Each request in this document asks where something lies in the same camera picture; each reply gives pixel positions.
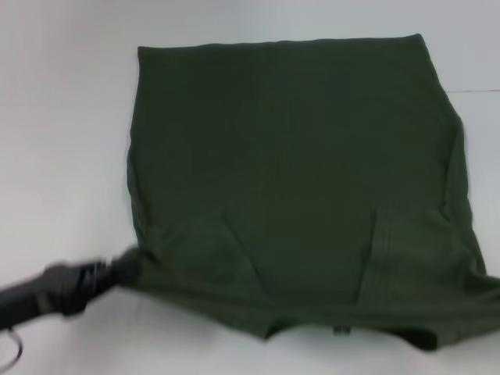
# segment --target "white table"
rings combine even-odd
[[[474,228],[500,275],[500,2],[1,0],[0,285],[135,242],[125,157],[139,45],[421,33],[467,135]],[[19,329],[12,374],[493,374],[500,333],[423,354],[400,340],[302,327],[264,343],[113,292],[77,320]],[[14,353],[0,337],[0,362]]]

